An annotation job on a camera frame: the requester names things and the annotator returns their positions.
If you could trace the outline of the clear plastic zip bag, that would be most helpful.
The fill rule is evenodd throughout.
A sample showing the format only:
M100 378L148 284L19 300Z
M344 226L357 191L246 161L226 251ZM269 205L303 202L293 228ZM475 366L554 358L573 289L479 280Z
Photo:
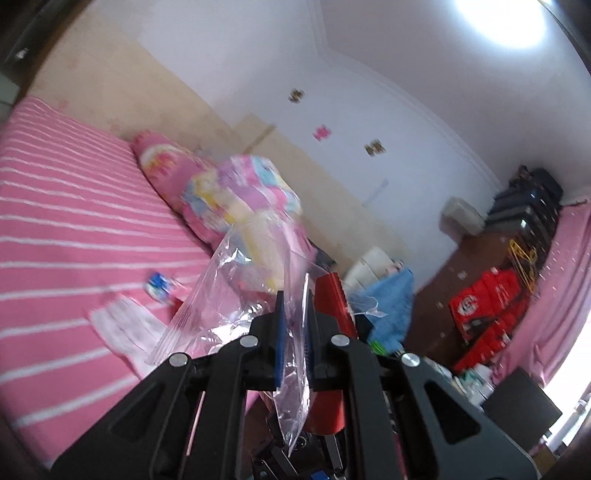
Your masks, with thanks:
M310 274L312 290L324 273L311 260L288 252L283 288L273 291L264 279L266 270L239 249L243 229L232 228L221 241L149 357L157 363L181 355L208 370L187 441L188 457L205 469L214 462L228 464L238 454L247 393L270 396L287 445L294 444L311 408L304 363L304 274ZM287 336L283 382L276 391L271 335L279 291ZM377 359L355 338L335 335L332 343L352 448L373 453L392 436Z

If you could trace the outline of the pink floral pillow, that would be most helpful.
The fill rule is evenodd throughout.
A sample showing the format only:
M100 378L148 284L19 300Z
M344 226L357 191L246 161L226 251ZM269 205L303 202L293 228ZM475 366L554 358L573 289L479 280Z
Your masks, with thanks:
M183 211L183 192L189 180L215 166L211 159L198 156L165 135L150 130L139 132L131 148L148 182L177 214Z

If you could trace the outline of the blue towel on chair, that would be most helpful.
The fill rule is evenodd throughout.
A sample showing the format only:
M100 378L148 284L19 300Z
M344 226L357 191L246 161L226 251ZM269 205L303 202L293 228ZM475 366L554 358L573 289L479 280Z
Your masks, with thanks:
M412 320L414 274L404 267L349 297L353 309L365 315L372 329L368 344L380 355L402 351Z

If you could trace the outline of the brown bear wall sticker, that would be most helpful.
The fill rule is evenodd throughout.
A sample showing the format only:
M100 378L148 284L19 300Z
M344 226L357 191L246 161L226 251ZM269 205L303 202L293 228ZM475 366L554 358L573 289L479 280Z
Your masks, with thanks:
M294 104L300 103L301 99L304 98L304 95L304 90L293 89L290 92L290 96L288 96L288 101Z
M363 146L363 148L365 148L366 152L370 156L377 156L386 152L386 148L384 147L383 143L378 139L366 144Z

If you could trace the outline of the red noodle snack packet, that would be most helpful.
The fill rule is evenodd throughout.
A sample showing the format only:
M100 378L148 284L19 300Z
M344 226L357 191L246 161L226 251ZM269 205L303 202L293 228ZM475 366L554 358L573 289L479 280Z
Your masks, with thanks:
M311 408L304 429L328 436L338 433L346 425L344 396L339 385L339 373L332 360L335 350L332 338L335 335L356 338L358 332L338 273L319 276L311 293L314 294L315 308L315 321L311 325L314 387L311 389Z

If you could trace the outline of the white office chair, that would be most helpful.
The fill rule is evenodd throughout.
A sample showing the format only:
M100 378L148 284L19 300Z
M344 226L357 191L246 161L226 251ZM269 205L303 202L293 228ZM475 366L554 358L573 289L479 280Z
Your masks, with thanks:
M400 273L404 267L402 260L393 259L381 248L373 247L346 271L342 287L346 293L367 289L386 277Z

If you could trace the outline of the colourful cartoon folded quilt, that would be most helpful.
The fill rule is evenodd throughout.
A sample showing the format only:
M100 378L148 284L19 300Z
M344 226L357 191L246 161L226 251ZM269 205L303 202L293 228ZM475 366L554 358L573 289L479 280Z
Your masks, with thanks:
M228 231L243 226L239 249L273 291L283 288L287 253L315 257L297 193L270 159L236 155L190 177L181 194L182 216L198 238L217 248Z

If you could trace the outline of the pink curtain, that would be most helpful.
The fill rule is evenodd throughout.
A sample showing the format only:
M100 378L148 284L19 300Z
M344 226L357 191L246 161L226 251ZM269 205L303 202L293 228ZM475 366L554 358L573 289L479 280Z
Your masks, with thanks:
M492 363L500 384L517 369L545 386L574 346L590 313L590 204L562 209L537 291L511 341Z

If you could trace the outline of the red carton stack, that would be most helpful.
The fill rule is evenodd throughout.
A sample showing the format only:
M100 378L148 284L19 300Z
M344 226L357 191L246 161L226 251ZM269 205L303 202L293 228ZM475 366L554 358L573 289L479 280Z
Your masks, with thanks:
M467 350L453 366L461 373L489 363L509 343L527 312L530 291L513 269L492 268L449 301Z

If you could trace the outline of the pink striped bed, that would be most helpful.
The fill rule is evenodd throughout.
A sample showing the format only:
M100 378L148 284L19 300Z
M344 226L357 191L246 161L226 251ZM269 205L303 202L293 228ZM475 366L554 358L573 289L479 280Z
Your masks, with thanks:
M50 465L138 381L89 323L117 296L159 320L152 273L197 282L211 258L131 146L28 97L1 130L1 413Z

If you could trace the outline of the white pink tissue cloth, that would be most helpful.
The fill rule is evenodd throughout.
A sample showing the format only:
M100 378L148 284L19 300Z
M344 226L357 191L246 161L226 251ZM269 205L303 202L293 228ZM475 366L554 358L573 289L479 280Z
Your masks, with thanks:
M148 360L166 325L146 307L128 296L118 296L90 312L88 321L106 347L123 359L138 378L153 371L155 366Z

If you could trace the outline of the pink animal wall sticker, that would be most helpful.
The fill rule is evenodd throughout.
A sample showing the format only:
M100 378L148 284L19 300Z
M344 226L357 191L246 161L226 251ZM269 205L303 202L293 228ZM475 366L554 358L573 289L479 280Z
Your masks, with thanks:
M329 136L332 135L332 131L329 130L327 126L321 125L318 126L317 129L315 129L315 132L312 133L312 135L314 136L315 140L321 142L322 140L328 139Z

